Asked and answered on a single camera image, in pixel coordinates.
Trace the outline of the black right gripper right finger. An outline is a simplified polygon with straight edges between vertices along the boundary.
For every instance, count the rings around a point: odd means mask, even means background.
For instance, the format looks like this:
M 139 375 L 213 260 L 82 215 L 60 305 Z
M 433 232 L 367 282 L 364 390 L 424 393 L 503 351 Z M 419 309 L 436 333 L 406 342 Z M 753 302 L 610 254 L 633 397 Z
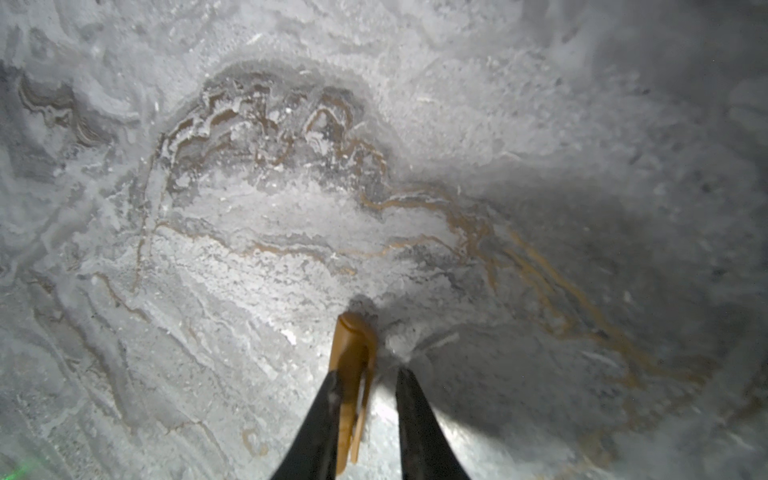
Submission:
M 398 370 L 396 401 L 402 478 L 469 480 L 415 374 L 407 367 Z

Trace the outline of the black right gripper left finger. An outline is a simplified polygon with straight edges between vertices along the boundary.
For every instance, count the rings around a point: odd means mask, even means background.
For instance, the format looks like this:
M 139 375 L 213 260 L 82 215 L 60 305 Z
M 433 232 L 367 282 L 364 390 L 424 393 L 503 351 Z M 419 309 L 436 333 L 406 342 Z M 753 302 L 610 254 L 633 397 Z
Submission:
M 343 386 L 330 371 L 272 480 L 333 480 L 336 477 Z

